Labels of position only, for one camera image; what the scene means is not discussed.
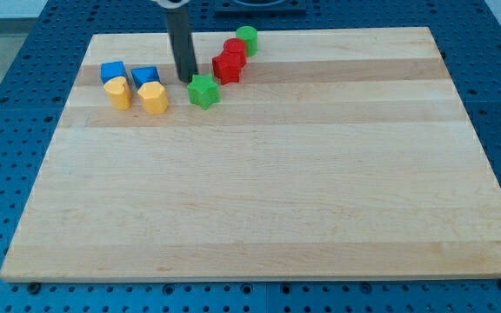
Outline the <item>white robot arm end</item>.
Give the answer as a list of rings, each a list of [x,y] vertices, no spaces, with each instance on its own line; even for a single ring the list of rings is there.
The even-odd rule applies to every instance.
[[[190,0],[152,0],[166,10],[175,10],[188,4]]]

